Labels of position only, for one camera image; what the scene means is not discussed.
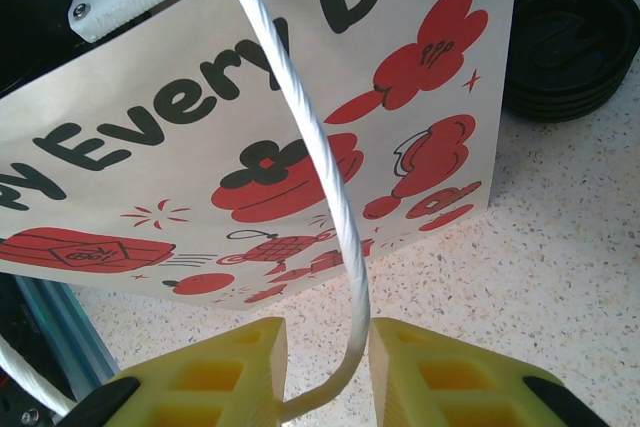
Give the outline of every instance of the metal frame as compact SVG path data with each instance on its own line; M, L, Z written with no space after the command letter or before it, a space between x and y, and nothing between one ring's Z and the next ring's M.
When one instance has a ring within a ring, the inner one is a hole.
M120 370L67 285L19 276L16 282L76 400Z

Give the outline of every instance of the red flower illustration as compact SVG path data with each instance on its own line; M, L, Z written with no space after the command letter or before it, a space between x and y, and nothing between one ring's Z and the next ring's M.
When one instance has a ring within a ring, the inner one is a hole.
M345 183L362 167L364 154L356 149L354 134L328 137ZM236 222L266 222L300 212L324 199L311 157L302 140L282 149L272 141L251 144L240 154L244 168L220 181L211 196L213 205L231 211Z
M464 64L464 52L482 35L489 22L484 10L469 13L473 0L438 0L425 17L416 43L387 57L373 76L373 90L347 102L325 122L346 124L379 105L396 110L418 92L435 90Z

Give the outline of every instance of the white rope handle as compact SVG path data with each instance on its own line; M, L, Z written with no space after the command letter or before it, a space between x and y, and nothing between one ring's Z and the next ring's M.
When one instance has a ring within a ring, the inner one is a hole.
M47 379L36 372L1 336L0 367L25 392L56 414L65 416L76 406L75 402L65 397Z
M281 420L287 422L330 402L349 384L362 360L367 343L371 319L369 284L360 238L344 183L309 97L282 46L263 0L239 2L264 49L318 172L351 286L351 335L342 363L324 384L285 402Z

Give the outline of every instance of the red cartoon illustration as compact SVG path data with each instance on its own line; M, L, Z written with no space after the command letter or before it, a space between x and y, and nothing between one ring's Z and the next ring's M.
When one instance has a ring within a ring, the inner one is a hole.
M347 102L325 122L346 124L378 106L396 110L418 92L435 90L464 64L464 52L489 22L484 10L470 13L473 0L438 0L425 17L417 40L387 57L373 76L373 90Z
M153 222L153 227L162 230L162 224L160 223L163 220L170 220L172 222L189 222L188 219L183 217L178 217L177 214L180 212L188 212L191 209L189 207L179 207L177 209L165 210L167 204L171 202L171 199L164 199L158 202L156 206L157 212L153 212L146 207L140 207L139 205L134 206L138 212L135 214L122 214L120 217L130 217L136 220L133 224L134 227L140 227L141 225L146 224L147 222Z
M276 277L273 280L270 280L270 284L277 284L280 282L291 282L293 280L301 279L311 273L311 269L309 267L304 269L294 269L289 272L285 272L284 274Z
M178 295L198 295L210 294L217 290L224 289L231 285L235 277L231 274L201 274L193 275L182 279L180 282L175 280L165 280L164 285L173 287L173 293Z
M269 239L244 254L229 255L218 259L220 265L235 265L243 262L276 262L276 267L266 275L281 274L287 270L285 260L308 249L317 242L323 242L335 237L334 229L327 230L312 237L309 235L295 235L290 237L278 237L278 234L267 234L259 230L239 230L227 235L227 239L250 239L253 237L266 237Z
M444 227L445 225L453 222L454 220L458 220L463 215L469 213L473 209L473 204L463 205L462 207L458 207L456 210L452 210L451 212L447 212L446 214L442 214L435 220L432 220L428 224L424 224L420 227L420 232L430 232L432 230L439 229L440 227Z
M362 246L362 253L365 257L369 257L371 255L371 247L373 246L373 242L373 239L360 241L360 245ZM318 272L322 272L323 270L332 269L333 267L342 265L344 263L344 260L342 259L342 252L340 252L339 250L331 250L319 255L311 262L311 273L317 274Z
M340 173L349 182L358 172L364 154L355 150L354 134L329 136ZM280 149L278 144L263 140L251 144L240 154L244 169L220 181L211 202L231 210L238 222L265 222L300 212L324 199L318 174L302 140Z
M473 88L476 86L476 83L482 78L481 75L478 75L478 69L473 70L473 74L471 74L471 79L469 82L465 82L462 84L462 87L467 87L469 89L469 93L473 92Z
M235 298L236 296L242 296L244 297L245 294L248 294L249 292L251 292L251 289L249 287L238 287L238 288L231 288L226 290L221 296L220 298L214 300L213 302L211 302L212 304L223 304L233 298Z
M0 259L73 272L119 273L157 265L174 244L40 227L0 243Z
M464 199L467 195L475 192L481 185L482 182L478 181L467 185L464 189L449 187L439 190L411 207L409 212L407 212L407 219L417 219L425 215L437 214L441 210L446 209L450 205Z
M274 285L268 290L263 290L262 292L258 292L255 295L252 295L248 299L244 301L245 304L253 304L255 302L260 302L261 300L266 300L269 297L273 297L274 295L282 294L282 291L287 287L287 284Z
M395 174L401 180L391 195L366 205L364 218L380 219L393 212L402 199L425 192L455 174L469 156L464 142L471 137L475 126L475 119L470 115L454 115L404 142L394 152L398 156Z

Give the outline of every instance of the screw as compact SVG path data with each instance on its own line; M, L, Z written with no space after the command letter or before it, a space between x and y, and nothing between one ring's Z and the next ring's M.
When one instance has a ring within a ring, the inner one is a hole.
M40 412L36 409L29 409L22 414L20 421L22 425L36 425L40 420Z
M91 10L91 4L78 4L73 9L73 18L76 20L83 19L87 16L89 11Z

